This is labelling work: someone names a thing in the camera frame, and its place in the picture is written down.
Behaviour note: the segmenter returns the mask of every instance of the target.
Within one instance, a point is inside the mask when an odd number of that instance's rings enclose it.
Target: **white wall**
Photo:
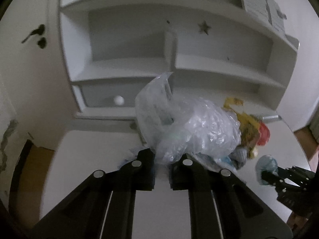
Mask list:
[[[3,136],[10,124],[10,120],[15,120],[15,112],[11,107],[1,78],[2,76],[0,76],[0,144],[3,142]],[[13,172],[27,139],[28,135],[21,130],[18,124],[14,132],[8,136],[8,143],[4,152],[0,152],[0,200],[6,208],[8,208],[9,203]],[[7,157],[5,163],[3,161],[3,154]]]
[[[319,101],[319,18],[308,0],[275,0],[287,15],[286,33],[300,42],[290,83],[278,113],[293,130],[311,120]]]

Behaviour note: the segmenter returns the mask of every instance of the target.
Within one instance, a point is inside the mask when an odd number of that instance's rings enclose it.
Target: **floor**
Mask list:
[[[15,215],[26,231],[39,221],[42,190],[53,155],[54,151],[33,145],[23,167]]]
[[[318,166],[318,143],[313,137],[309,127],[304,127],[294,132],[302,149],[304,150],[309,161],[310,168],[313,172]]]
[[[318,165],[318,143],[308,127],[295,132],[313,171]],[[41,194],[54,151],[33,146],[23,168],[15,213],[17,221],[25,230],[30,230],[39,221]]]

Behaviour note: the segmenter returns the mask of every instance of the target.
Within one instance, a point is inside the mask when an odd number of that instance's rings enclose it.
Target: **crumpled plastic bag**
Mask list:
[[[240,144],[240,122],[203,98],[173,95],[165,72],[148,83],[135,98],[138,125],[146,143],[164,163],[185,153],[213,158],[228,156]]]
[[[237,170],[232,164],[232,160],[228,156],[218,159],[218,158],[212,158],[202,153],[198,153],[198,154],[191,153],[190,155],[209,171],[219,172],[222,169],[228,169],[232,173],[238,176]]]
[[[261,178],[261,173],[263,171],[268,171],[278,176],[278,164],[276,159],[273,158],[271,155],[262,156],[256,163],[255,171],[258,183],[260,185],[269,185],[268,182]]]

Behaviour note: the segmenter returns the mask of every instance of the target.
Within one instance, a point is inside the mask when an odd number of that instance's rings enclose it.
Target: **table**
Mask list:
[[[258,157],[249,160],[239,174],[257,196],[287,221],[291,211],[276,201],[274,187],[258,184],[256,162],[262,155],[273,155],[280,167],[310,168],[301,146],[283,121],[267,126],[271,133],[268,144],[259,147]],[[95,170],[117,170],[123,159],[131,157],[129,149],[140,145],[139,136],[134,132],[69,131],[47,174],[41,217]],[[160,169],[152,192],[137,191],[132,238],[190,238],[188,192],[172,191],[167,177],[166,170]]]

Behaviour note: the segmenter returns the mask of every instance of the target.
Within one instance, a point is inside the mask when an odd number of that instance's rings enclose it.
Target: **dark star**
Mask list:
[[[208,26],[206,21],[203,21],[203,23],[198,24],[198,26],[200,27],[199,33],[206,33],[208,35],[208,30],[210,30],[212,27]]]

